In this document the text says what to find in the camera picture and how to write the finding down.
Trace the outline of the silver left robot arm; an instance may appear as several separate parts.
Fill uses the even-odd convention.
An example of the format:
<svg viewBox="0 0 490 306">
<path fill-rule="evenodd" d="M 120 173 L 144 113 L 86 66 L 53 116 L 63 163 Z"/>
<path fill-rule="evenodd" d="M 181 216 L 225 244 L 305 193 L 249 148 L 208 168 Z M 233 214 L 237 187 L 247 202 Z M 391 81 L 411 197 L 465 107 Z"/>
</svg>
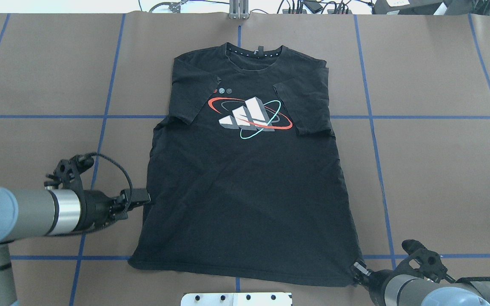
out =
<svg viewBox="0 0 490 306">
<path fill-rule="evenodd" d="M 89 234 L 128 217 L 150 201 L 146 189 L 109 197 L 99 190 L 8 190 L 0 187 L 0 306 L 17 306 L 10 243 Z"/>
</svg>

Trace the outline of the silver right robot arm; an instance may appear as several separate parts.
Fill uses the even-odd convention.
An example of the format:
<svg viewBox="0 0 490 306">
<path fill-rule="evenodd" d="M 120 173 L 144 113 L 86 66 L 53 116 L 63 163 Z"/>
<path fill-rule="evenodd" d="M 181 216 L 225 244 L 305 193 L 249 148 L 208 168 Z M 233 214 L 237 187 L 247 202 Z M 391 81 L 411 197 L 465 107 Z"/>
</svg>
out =
<svg viewBox="0 0 490 306">
<path fill-rule="evenodd" d="M 490 277 L 440 283 L 447 276 L 445 269 L 426 276 L 407 260 L 393 270 L 374 271 L 361 261 L 351 269 L 376 306 L 490 306 Z"/>
</svg>

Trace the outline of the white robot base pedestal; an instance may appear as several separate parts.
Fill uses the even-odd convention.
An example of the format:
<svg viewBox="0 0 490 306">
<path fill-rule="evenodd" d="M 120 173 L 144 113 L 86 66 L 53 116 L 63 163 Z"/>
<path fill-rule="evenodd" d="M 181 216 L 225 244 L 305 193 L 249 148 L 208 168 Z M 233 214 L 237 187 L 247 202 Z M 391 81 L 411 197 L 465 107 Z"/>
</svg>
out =
<svg viewBox="0 0 490 306">
<path fill-rule="evenodd" d="M 293 306 L 289 292 L 191 293 L 181 298 L 181 306 Z"/>
</svg>

